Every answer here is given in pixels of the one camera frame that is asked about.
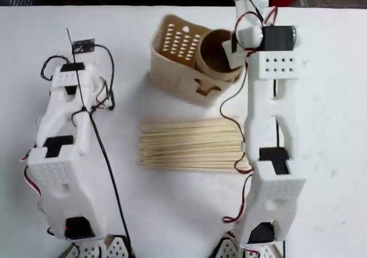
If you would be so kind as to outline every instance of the black cable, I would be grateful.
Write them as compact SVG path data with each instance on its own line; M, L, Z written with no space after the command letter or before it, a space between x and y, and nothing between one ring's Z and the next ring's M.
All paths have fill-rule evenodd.
M276 79L273 80L273 95L274 97L276 97ZM279 147L279 123L278 121L275 119L276 122L276 146Z
M259 17L261 24L264 22L264 17L262 16L262 14L260 13L260 10L256 7L256 5L253 3L252 0L249 0L250 3L252 4L253 8L255 9L255 12L257 14L257 16Z
M283 241L283 258L286 258L286 241Z
M108 93L107 93L106 97L101 102L99 102L96 106L93 106L92 111L91 111L92 113L95 112L101 104L103 104L106 100L108 100L111 97L111 95L113 95L113 90L112 89L113 89L114 80L115 80L115 62L114 62L114 58L112 57L112 54L111 54L110 50L106 46L100 45L100 44L94 44L94 47L100 47L100 48L103 48L107 51L107 53L108 53L108 55L110 56L110 59L111 59L112 74L111 74L110 88L108 90Z
M74 53L74 49L73 49L73 42L71 40L71 37L70 37L70 33L69 33L68 28L67 28L67 32L68 32L68 37L69 37L69 40L70 40L70 43L71 43L72 54L73 54L73 59L74 59L74 63L75 63L76 60L75 60L75 53ZM112 76L111 76L111 82L110 82L110 90L108 91L108 97L109 97L111 95L111 93L112 93L112 87L113 87L113 84L114 84L114 77L115 77L115 63L114 63L114 59L112 57L112 54L111 54L110 50L107 47L105 47L103 45L99 45L99 44L94 44L94 46L104 48L108 52L108 54L110 56L110 59L111 59ZM75 112L72 115L72 117L75 116L76 114L78 114L79 112L87 111L87 109L86 109L86 107L84 105L84 102L83 102L83 94L81 92L79 74L78 74L77 71L76 71L76 77L77 77L77 82L78 82L78 87L79 87L80 97L81 97L81 100L82 100L83 107L81 108L80 111ZM127 249L128 249L128 252L131 253L131 240L130 240L130 235L128 233L128 229L127 229L125 217L124 217L124 214L123 214L123 211L122 211L122 206L121 206L121 202L120 202L119 192L117 190L117 186L116 186L116 182L115 182L115 177L114 177L114 174L112 172L110 160L108 159L108 155L107 155L106 149L104 148L104 144L103 144L102 139L100 137L100 134L99 134L97 125L96 125L96 123L95 123L95 121L93 119L93 116L92 116L92 114L96 111L96 109L98 108L98 106L101 105L101 104L103 104L108 99L108 97L106 96L106 98L103 99L99 104L97 104L97 106L95 106L88 114L89 114L89 118L90 118L91 123L92 123L93 130L94 130L94 132L96 134L98 144L99 144L99 146L100 146L100 148L102 150L103 157L104 157L104 159L106 161L108 172L110 173L112 185L114 187L115 196L116 196L116 200L117 200L118 207L119 207L120 217L121 217L121 220L122 220L122 223L123 223L123 226L124 226L124 229L125 229L125 233L126 233L126 239L127 239L127 245L128 245L127 246Z
M101 140L101 137L100 137L99 132L98 132L98 129L97 129L97 125L96 125L96 123L95 123L95 121L93 119L93 116L92 116L92 113L91 112L89 113L89 118L91 119L91 123L92 123L93 129L94 129L94 132L96 134L96 137L97 137L99 146L100 146L100 148L102 150L103 157L104 157L104 159L106 161L106 164L107 164L107 167L108 167L108 172L110 172L110 177L111 177L112 185L114 187L114 191L115 191L115 195L116 195L117 204L118 204L118 207L119 207L119 212L120 212L121 220L122 220L122 223L124 225L124 229L125 229L125 233L126 233L127 244L128 244L127 249L130 252L131 251L130 235L128 234L127 225L126 225L126 222L125 222L124 214L122 212L122 206L121 206L121 203L120 203L119 192L117 190L117 186L116 186L116 182L115 182L115 177L114 177L114 174L113 174L112 169L111 169L110 160L108 159L107 152L106 152L106 150L104 148L103 142Z
M51 228L48 228L48 229L47 229L47 233L48 233L48 235L55 236L55 233L53 233L53 232L51 231Z
M75 243L71 243L71 246L72 247L75 247L77 250L78 250L78 255L76 256L76 258L78 258L79 256L80 256L80 248L78 247L78 245L77 244L75 244Z
M44 65L42 66L42 69L41 69L41 77L47 81L51 81L52 80L52 77L51 76L50 78L48 77L45 77L45 69L47 67L47 64L54 58L61 58L63 60L65 60L68 64L70 63L69 59L66 57L66 56L50 56L49 58L46 59Z
M242 136L242 139L243 139L243 142L245 142L245 135L244 135L244 133L242 132L242 128L241 128L241 125L236 121L236 120L234 120L234 119L232 119L232 118L230 118L230 117L228 117L228 116L226 116L226 115L224 115L223 114L223 112L222 112L222 108L223 108L223 106L224 106L224 104L225 103L227 103L228 101L230 101L231 99L233 99L234 97L236 97L241 91L242 91L242 89L243 89L243 87L244 87L244 85L245 85L245 82L246 82L246 77L247 77L247 69L246 69L246 71L245 71L245 77L243 78L243 81L242 81L242 84L241 84L241 87L240 87L240 89L233 95L233 96L230 96L229 98L227 98L226 100L224 100L223 102L222 102L222 104L220 104L220 107L219 107L219 113L220 113L220 115L222 116L222 117L224 117L225 119L228 119L228 120L230 120L230 121L232 121L232 122L234 122L234 124L236 124L237 125L237 127L239 128L239 130L240 130L240 133L241 133L241 136Z

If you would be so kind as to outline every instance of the white table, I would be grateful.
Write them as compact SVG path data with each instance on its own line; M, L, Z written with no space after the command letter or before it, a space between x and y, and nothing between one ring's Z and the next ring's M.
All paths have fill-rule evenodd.
M237 213L244 177L138 166L141 119L218 115L218 106L203 110L147 81L149 42L166 13L210 28L233 29L235 23L235 10L229 7L0 7L2 257L57 257L67 245L46 234L38 197L23 181L24 165L19 163L33 145L35 121L48 102L42 64L53 54L71 57L66 26L74 40L96 38L114 55L117 106L97 113L96 121L137 257L207 257L229 228L221 217ZM299 51L305 66L299 90L300 167L308 180L288 235L287 257L360 257L367 233L367 11L281 9L278 24L302 30ZM94 60L109 77L103 50L78 58ZM47 75L56 64L50 64ZM246 102L245 89L226 111L244 117ZM109 232L122 233L95 140L87 163L92 171L86 179L96 184L95 194L110 212Z

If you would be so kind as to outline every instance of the bundle of wooden sticks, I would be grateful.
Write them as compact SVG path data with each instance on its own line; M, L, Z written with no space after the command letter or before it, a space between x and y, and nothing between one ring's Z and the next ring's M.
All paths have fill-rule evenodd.
M140 164L144 167L234 171L241 158L242 137L230 120L140 125ZM246 158L238 165L249 168Z

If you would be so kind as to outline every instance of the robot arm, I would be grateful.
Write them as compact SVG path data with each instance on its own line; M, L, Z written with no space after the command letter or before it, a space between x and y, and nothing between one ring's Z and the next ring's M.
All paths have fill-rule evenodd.
M237 18L248 11L260 14L268 6L268 0L235 2ZM295 102L301 68L296 53L300 38L294 26L265 26L262 17L250 17L241 22L231 41L222 44L232 68L243 64L247 55L243 48L256 49L248 57L248 70L244 70L248 72L245 152L253 167L253 177L245 213L235 229L243 247L285 239L306 181L298 165ZM278 83L276 96L274 82ZM284 147L260 144L269 118L275 118L281 128Z
M29 170L40 188L42 210L60 239L97 240L106 236L103 212L84 182L83 173L87 169L80 163L88 154L91 141L88 112L97 105L97 98L103 100L107 95L104 81L94 73L93 66L84 63L65 64L56 69L47 111L39 122L36 145L28 157ZM83 106L80 91L86 111L80 111ZM59 131L71 121L76 132L59 136Z

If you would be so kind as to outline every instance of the plastic basket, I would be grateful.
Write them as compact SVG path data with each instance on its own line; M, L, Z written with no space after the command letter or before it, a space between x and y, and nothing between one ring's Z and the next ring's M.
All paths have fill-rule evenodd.
M212 106L235 80L216 80L196 68L200 39L208 32L210 29L175 15L164 16L150 47L151 82L190 103L204 107Z

